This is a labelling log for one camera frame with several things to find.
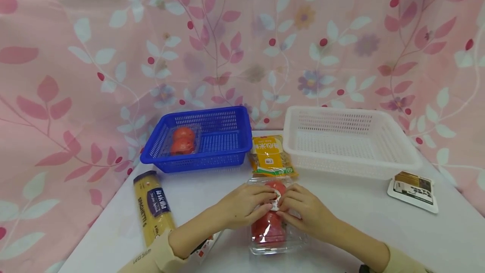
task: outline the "beige sleeve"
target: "beige sleeve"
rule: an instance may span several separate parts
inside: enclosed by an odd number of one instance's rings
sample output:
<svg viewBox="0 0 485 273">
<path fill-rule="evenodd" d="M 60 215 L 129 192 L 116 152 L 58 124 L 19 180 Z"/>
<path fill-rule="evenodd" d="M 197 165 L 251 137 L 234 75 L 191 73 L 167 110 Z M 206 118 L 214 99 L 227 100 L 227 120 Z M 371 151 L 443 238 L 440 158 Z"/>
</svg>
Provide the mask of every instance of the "beige sleeve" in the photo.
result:
<svg viewBox="0 0 485 273">
<path fill-rule="evenodd" d="M 166 230 L 159 238 L 137 257 L 125 264 L 118 273 L 176 273 L 187 262 L 173 254 L 168 244 L 170 230 Z"/>
<path fill-rule="evenodd" d="M 387 245 L 387 248 L 389 248 L 390 260 L 383 273 L 433 273 L 433 271 L 425 268 L 423 264 L 412 259 L 402 251 L 389 245 Z"/>
</svg>

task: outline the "hand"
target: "hand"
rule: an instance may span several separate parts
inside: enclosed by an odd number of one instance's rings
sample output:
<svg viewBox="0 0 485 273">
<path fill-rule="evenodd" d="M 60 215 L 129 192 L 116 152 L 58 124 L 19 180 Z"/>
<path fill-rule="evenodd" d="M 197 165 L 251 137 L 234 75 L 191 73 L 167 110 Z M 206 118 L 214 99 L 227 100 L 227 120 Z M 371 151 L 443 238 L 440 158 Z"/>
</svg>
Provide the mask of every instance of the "hand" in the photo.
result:
<svg viewBox="0 0 485 273">
<path fill-rule="evenodd" d="M 222 219 L 224 229 L 237 229 L 251 225 L 268 213 L 272 208 L 270 201 L 275 198 L 274 190 L 268 186 L 243 184 L 224 196 L 211 210 Z"/>
<path fill-rule="evenodd" d="M 278 206 L 280 211 L 277 212 L 277 215 L 283 217 L 290 225 L 320 241 L 331 241 L 340 226 L 339 219 L 318 197 L 299 184 L 293 184 L 287 188 Z M 298 212 L 301 218 L 288 213 L 290 209 Z"/>
</svg>

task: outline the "tomato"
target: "tomato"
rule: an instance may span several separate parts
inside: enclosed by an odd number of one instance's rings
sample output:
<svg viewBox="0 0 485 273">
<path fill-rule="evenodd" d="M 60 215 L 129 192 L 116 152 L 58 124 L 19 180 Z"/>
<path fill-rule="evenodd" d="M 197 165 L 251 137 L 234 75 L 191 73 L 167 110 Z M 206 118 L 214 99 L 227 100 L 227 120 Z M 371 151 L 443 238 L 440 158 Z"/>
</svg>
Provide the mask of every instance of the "tomato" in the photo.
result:
<svg viewBox="0 0 485 273">
<path fill-rule="evenodd" d="M 172 146 L 170 147 L 170 155 L 191 154 L 194 150 L 194 142 L 187 137 L 182 137 L 172 143 Z"/>
<path fill-rule="evenodd" d="M 266 213 L 251 225 L 253 241 L 267 247 L 280 247 L 286 241 L 283 220 L 274 212 Z"/>
<path fill-rule="evenodd" d="M 286 186 L 281 181 L 272 180 L 272 181 L 268 181 L 265 185 L 277 190 L 281 195 L 283 195 L 286 192 Z"/>
<path fill-rule="evenodd" d="M 177 141 L 182 137 L 185 137 L 185 138 L 190 139 L 191 141 L 194 141 L 195 140 L 195 133 L 194 133 L 194 131 L 192 131 L 191 128 L 186 127 L 186 126 L 181 126 L 173 132 L 172 140 Z"/>
</svg>

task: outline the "yellow package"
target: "yellow package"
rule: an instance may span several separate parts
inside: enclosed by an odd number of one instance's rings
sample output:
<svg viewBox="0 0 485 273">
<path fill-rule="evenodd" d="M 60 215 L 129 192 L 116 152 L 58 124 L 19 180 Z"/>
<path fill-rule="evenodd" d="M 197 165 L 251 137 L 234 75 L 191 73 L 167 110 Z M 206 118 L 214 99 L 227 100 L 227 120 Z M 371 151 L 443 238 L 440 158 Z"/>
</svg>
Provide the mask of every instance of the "yellow package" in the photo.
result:
<svg viewBox="0 0 485 273">
<path fill-rule="evenodd" d="M 291 164 L 290 156 L 283 151 L 283 137 L 281 135 L 253 137 L 253 148 L 249 151 L 248 157 L 254 175 L 265 177 L 298 176 Z"/>
<path fill-rule="evenodd" d="M 138 175 L 133 180 L 133 185 L 145 244 L 149 247 L 166 229 L 175 229 L 172 212 L 156 171 Z"/>
</svg>

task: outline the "table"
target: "table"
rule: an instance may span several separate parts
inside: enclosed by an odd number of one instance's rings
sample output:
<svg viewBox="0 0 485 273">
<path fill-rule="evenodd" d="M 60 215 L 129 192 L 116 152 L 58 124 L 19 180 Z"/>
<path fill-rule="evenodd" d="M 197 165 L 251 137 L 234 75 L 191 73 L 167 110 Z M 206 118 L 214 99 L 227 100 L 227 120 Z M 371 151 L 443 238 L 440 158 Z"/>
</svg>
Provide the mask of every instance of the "table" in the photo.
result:
<svg viewBox="0 0 485 273">
<path fill-rule="evenodd" d="M 253 136 L 280 134 L 255 131 Z M 419 173 L 435 180 L 438 215 L 387 195 L 389 181 L 299 171 L 307 187 L 341 218 L 393 245 L 437 273 L 485 272 L 485 219 L 423 158 Z M 133 179 L 153 169 L 140 164 L 96 220 L 59 273 L 116 272 L 144 249 Z M 161 177 L 162 187 L 181 225 L 246 182 L 250 167 L 182 173 Z M 201 266 L 194 261 L 182 272 L 358 272 L 361 263 L 338 248 L 317 241 L 294 254 L 255 257 L 248 250 L 249 231 L 226 230 Z"/>
</svg>

